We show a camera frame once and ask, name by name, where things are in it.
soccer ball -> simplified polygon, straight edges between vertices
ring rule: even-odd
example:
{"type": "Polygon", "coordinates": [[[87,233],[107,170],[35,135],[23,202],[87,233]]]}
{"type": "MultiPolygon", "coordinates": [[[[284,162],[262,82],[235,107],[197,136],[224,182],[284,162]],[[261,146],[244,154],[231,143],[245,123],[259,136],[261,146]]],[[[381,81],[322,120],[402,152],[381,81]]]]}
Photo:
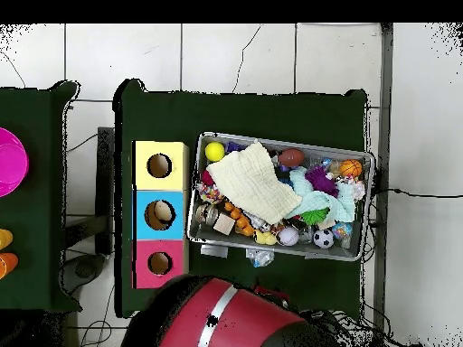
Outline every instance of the soccer ball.
{"type": "Polygon", "coordinates": [[[328,249],[333,246],[333,233],[331,230],[318,230],[314,234],[314,243],[322,249],[328,249]]]}

orange toy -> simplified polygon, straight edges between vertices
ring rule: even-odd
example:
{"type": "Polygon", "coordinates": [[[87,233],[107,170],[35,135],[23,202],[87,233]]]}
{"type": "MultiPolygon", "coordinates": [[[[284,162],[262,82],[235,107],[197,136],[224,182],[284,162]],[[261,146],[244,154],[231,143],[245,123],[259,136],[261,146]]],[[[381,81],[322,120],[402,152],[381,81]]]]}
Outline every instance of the orange toy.
{"type": "Polygon", "coordinates": [[[13,253],[0,254],[0,279],[11,273],[18,264],[18,257],[13,253]]]}
{"type": "Polygon", "coordinates": [[[347,175],[358,177],[362,173],[362,164],[357,160],[345,160],[339,166],[339,172],[344,177],[347,175]]]}
{"type": "Polygon", "coordinates": [[[230,217],[236,220],[235,231],[239,234],[244,234],[250,237],[254,234],[254,228],[250,225],[246,216],[241,213],[240,209],[236,208],[231,202],[225,203],[225,210],[230,212],[230,217]]]}

dark green table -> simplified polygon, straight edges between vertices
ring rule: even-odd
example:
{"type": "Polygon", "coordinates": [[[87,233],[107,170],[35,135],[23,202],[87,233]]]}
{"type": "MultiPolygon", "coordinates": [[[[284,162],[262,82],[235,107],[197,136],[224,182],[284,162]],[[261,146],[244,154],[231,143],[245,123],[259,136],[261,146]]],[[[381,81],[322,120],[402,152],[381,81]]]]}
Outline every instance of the dark green table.
{"type": "MultiPolygon", "coordinates": [[[[116,112],[116,312],[130,316],[143,310],[153,290],[131,288],[131,141],[183,141],[194,149],[200,133],[223,132],[273,140],[364,150],[362,90],[345,96],[297,94],[283,96],[206,95],[187,92],[146,92],[139,80],[118,88],[116,112]]],[[[299,309],[343,310],[353,318],[360,309],[360,261],[305,260],[276,254],[267,267],[254,268],[245,250],[229,249],[228,258],[200,254],[190,243],[190,272],[229,278],[245,286],[261,286],[287,294],[299,309]]]]}
{"type": "Polygon", "coordinates": [[[63,110],[77,87],[60,82],[48,90],[0,89],[0,127],[19,137],[30,161],[23,183],[0,198],[0,228],[14,234],[2,251],[19,258],[16,269],[0,279],[0,309],[80,309],[59,282],[65,222],[63,110]]]}

circular hole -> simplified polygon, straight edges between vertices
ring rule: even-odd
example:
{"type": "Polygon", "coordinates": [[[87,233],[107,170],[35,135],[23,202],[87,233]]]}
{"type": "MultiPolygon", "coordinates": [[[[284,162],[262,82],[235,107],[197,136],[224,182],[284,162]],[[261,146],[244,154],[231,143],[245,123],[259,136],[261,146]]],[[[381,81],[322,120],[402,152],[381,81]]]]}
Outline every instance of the circular hole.
{"type": "Polygon", "coordinates": [[[148,258],[148,268],[151,273],[162,276],[172,268],[172,259],[164,251],[153,253],[148,258]]]}
{"type": "Polygon", "coordinates": [[[145,222],[153,230],[167,230],[175,219],[174,207],[167,201],[153,201],[145,209],[145,222]]]}
{"type": "Polygon", "coordinates": [[[158,153],[149,157],[146,168],[153,177],[165,178],[172,172],[172,161],[166,155],[158,153]]]}

wooden block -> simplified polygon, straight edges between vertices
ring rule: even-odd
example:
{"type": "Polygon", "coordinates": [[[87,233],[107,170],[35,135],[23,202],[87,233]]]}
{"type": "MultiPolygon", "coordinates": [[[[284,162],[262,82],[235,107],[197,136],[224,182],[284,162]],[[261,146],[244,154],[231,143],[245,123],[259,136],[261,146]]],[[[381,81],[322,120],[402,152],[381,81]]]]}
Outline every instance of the wooden block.
{"type": "Polygon", "coordinates": [[[132,239],[183,239],[187,197],[188,192],[137,191],[132,239]]]}
{"type": "Polygon", "coordinates": [[[139,240],[134,249],[134,288],[159,288],[173,277],[188,273],[186,240],[139,240]]]}
{"type": "Polygon", "coordinates": [[[236,220],[234,220],[233,218],[221,213],[219,215],[219,218],[213,225],[213,228],[219,231],[220,233],[226,234],[228,236],[232,231],[233,226],[235,226],[235,222],[236,220]]]}
{"type": "Polygon", "coordinates": [[[135,184],[138,190],[189,189],[189,150],[180,142],[135,142],[135,184]]]}

